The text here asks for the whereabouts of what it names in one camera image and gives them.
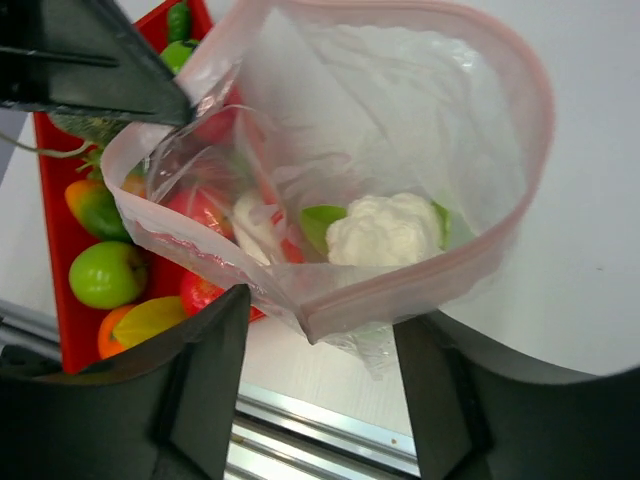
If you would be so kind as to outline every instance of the white table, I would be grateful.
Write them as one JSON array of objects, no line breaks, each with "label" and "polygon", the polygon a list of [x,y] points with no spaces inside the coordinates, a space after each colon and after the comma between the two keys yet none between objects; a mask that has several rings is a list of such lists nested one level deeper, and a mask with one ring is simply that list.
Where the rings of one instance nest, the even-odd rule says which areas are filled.
[{"label": "white table", "polygon": [[[155,0],[122,1],[132,18]],[[208,2],[214,14],[229,0]],[[640,4],[466,0],[519,31],[549,69],[557,139],[514,261],[494,289],[446,309],[543,360],[593,373],[638,362]],[[33,143],[31,125],[21,140]],[[37,167],[16,151],[0,188],[0,297],[54,313]],[[243,381],[396,432],[410,432],[399,375],[310,347],[274,321],[252,326]]]}]

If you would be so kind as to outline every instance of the red basket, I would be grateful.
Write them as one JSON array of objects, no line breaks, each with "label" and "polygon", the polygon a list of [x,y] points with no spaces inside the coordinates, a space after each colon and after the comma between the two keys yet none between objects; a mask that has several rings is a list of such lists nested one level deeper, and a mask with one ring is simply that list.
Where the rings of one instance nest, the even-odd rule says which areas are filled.
[{"label": "red basket", "polygon": [[[167,45],[167,11],[180,0],[167,0],[158,8],[140,19],[136,26],[157,51]],[[213,27],[203,0],[189,0],[193,17],[192,36],[202,39]],[[82,141],[69,136],[49,121],[46,114],[34,114],[36,142],[39,148],[73,150]],[[78,173],[80,159],[56,159],[40,155],[40,178],[44,213],[51,255],[51,269],[55,289],[60,344],[65,371],[76,373],[98,361],[97,336],[100,322],[108,312],[94,310],[76,300],[68,282],[69,268],[73,260],[86,248],[97,243],[73,218],[64,200],[68,185],[84,178],[86,172]],[[142,300],[168,295],[178,295],[182,268],[160,258],[151,256],[149,287]]]}]

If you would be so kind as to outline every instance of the plastic bag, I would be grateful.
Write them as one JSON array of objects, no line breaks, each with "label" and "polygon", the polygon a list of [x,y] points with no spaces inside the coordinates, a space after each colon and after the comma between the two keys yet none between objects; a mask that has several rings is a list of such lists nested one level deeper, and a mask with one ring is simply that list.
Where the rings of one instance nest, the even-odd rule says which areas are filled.
[{"label": "plastic bag", "polygon": [[[103,155],[132,238],[249,284],[265,313],[374,369],[394,357],[389,325],[500,268],[553,131],[534,54],[448,2],[240,0],[177,81],[199,118],[131,125]],[[147,199],[121,189],[143,160]],[[451,219],[446,251],[414,265],[330,264],[300,223],[307,207],[404,192]]]}]

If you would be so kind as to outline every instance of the white cauliflower head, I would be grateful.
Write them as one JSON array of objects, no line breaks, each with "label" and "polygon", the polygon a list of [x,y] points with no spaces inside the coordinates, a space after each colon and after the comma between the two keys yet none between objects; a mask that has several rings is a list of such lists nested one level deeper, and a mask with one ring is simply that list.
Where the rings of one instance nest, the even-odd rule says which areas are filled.
[{"label": "white cauliflower head", "polygon": [[349,205],[347,217],[327,231],[329,262],[336,265],[404,266],[442,253],[440,222],[422,197],[365,196]]}]

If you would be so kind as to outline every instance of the white wire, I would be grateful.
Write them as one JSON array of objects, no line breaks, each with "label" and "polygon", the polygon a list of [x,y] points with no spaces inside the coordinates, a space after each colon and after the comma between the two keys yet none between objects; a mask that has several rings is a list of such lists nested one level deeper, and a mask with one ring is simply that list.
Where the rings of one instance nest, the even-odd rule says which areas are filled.
[{"label": "white wire", "polygon": [[11,143],[18,148],[26,150],[28,152],[38,153],[40,155],[46,155],[48,157],[54,158],[71,158],[76,157],[78,155],[83,154],[90,146],[93,145],[93,142],[85,140],[80,148],[76,148],[75,150],[71,150],[69,152],[61,152],[59,150],[49,150],[48,148],[36,148],[30,145],[25,145],[24,143],[19,142],[18,140],[11,138],[6,133],[0,131],[0,140],[4,140],[7,143]]}]

